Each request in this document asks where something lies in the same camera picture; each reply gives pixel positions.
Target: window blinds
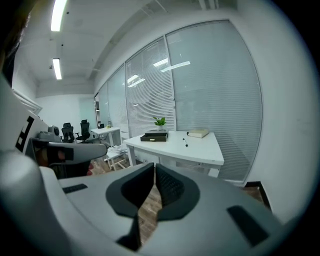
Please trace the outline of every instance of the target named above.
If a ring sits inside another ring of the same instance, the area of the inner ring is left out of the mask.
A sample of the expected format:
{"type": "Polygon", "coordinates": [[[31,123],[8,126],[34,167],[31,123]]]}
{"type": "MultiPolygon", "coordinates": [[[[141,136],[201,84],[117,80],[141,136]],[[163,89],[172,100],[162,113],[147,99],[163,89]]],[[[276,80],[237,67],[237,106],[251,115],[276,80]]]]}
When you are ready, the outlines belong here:
{"type": "Polygon", "coordinates": [[[107,81],[107,99],[111,125],[128,133],[124,66],[107,81]]]}
{"type": "Polygon", "coordinates": [[[107,126],[109,121],[109,110],[108,110],[108,88],[107,82],[99,90],[99,114],[100,121],[104,126],[107,126]]]}
{"type": "Polygon", "coordinates": [[[218,177],[243,181],[262,125],[260,85],[245,43],[228,21],[183,28],[166,39],[177,130],[214,132],[224,158],[218,177]]]}
{"type": "Polygon", "coordinates": [[[131,137],[156,130],[153,117],[165,117],[175,129],[174,99],[163,38],[149,44],[125,63],[128,122],[131,137]]]}

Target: white wall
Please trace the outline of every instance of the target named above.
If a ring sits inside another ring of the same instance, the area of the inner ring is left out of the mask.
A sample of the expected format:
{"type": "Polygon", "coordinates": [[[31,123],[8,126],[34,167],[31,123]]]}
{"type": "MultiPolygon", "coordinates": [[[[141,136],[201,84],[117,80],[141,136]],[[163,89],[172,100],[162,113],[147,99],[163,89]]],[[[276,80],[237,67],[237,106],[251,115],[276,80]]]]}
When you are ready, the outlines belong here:
{"type": "Polygon", "coordinates": [[[90,129],[97,128],[93,94],[47,96],[36,98],[35,101],[43,107],[39,113],[40,118],[49,126],[57,126],[61,136],[61,128],[64,123],[71,123],[75,138],[77,137],[76,133],[81,136],[80,123],[83,119],[88,119],[90,129]],[[88,107],[90,101],[92,102],[92,109],[88,107]]]}
{"type": "Polygon", "coordinates": [[[199,10],[198,5],[155,13],[130,30],[110,52],[94,92],[130,56],[153,40],[195,23],[229,19],[246,43],[259,76],[263,120],[248,181],[261,181],[273,213],[283,222],[304,208],[316,179],[319,99],[312,63],[284,17],[268,4],[240,0],[238,10],[199,10]]]}
{"type": "Polygon", "coordinates": [[[88,81],[84,77],[65,77],[62,80],[53,79],[41,82],[36,91],[36,97],[93,93],[92,81],[88,81]]]}
{"type": "Polygon", "coordinates": [[[33,76],[21,51],[18,50],[14,60],[12,88],[30,100],[35,100],[38,81],[33,76]]]}
{"type": "Polygon", "coordinates": [[[280,11],[253,0],[238,1],[238,11],[254,34],[248,48],[263,100],[260,145],[248,180],[262,182],[271,208],[286,221],[317,180],[319,81],[304,42],[280,11]]]}

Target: closed book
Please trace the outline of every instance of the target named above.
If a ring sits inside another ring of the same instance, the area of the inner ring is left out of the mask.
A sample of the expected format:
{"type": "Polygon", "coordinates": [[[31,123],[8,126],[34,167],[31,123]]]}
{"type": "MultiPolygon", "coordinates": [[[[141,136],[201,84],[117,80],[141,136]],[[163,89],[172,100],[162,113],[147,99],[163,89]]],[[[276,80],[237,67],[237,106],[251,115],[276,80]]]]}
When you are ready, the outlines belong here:
{"type": "Polygon", "coordinates": [[[209,133],[207,129],[190,130],[186,134],[191,137],[203,138],[209,133]]]}

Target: ceiling light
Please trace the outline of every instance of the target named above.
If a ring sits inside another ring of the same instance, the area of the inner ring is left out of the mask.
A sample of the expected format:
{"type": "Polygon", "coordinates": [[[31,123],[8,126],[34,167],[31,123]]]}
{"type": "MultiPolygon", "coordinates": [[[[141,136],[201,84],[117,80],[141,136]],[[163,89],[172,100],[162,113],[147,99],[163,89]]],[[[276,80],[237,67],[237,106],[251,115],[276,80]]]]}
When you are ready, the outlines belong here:
{"type": "Polygon", "coordinates": [[[179,67],[182,67],[182,66],[186,66],[186,65],[190,65],[190,61],[186,61],[186,62],[182,62],[182,63],[179,63],[179,64],[176,64],[176,65],[173,65],[173,66],[168,66],[166,67],[165,69],[162,69],[160,70],[161,72],[166,72],[168,70],[173,70],[175,68],[179,68],[179,67]]]}
{"type": "Polygon", "coordinates": [[[62,15],[66,3],[67,0],[55,0],[51,18],[51,31],[60,31],[62,15]]]}
{"type": "Polygon", "coordinates": [[[130,83],[131,81],[135,80],[136,78],[138,78],[139,76],[137,76],[136,74],[131,76],[129,79],[128,79],[128,83],[130,83]]]}
{"type": "Polygon", "coordinates": [[[166,63],[168,63],[168,58],[165,58],[165,59],[163,59],[163,60],[160,60],[160,61],[158,61],[157,63],[154,63],[153,65],[154,65],[155,67],[158,67],[158,66],[160,66],[160,65],[162,65],[162,64],[166,64],[166,63]]]}
{"type": "Polygon", "coordinates": [[[128,87],[132,87],[132,86],[135,86],[135,85],[137,85],[137,84],[140,84],[140,83],[143,82],[144,80],[146,80],[146,79],[142,78],[142,79],[134,82],[133,84],[128,85],[128,87]]]}
{"type": "Polygon", "coordinates": [[[55,77],[57,80],[61,80],[62,77],[61,77],[61,71],[60,71],[60,59],[54,58],[52,61],[53,61],[55,77]]]}

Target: office chair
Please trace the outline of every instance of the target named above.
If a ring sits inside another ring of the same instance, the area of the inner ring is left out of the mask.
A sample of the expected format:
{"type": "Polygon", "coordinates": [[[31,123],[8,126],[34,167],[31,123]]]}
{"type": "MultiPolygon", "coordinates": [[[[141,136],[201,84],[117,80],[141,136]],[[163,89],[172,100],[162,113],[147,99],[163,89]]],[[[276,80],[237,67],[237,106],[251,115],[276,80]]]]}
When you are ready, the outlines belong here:
{"type": "Polygon", "coordinates": [[[90,133],[89,133],[90,123],[87,122],[87,120],[82,120],[80,125],[81,125],[81,135],[82,136],[79,136],[79,132],[76,132],[75,134],[77,134],[78,137],[75,139],[78,141],[82,141],[81,143],[93,143],[92,141],[87,141],[87,139],[89,139],[89,137],[90,137],[90,133]]]}
{"type": "Polygon", "coordinates": [[[74,137],[74,128],[73,128],[73,126],[63,127],[61,130],[62,130],[62,134],[63,134],[63,140],[62,141],[64,143],[72,143],[72,142],[74,142],[75,137],[74,137]]]}
{"type": "Polygon", "coordinates": [[[66,122],[63,124],[63,128],[68,128],[68,127],[71,127],[71,123],[66,122]]]}

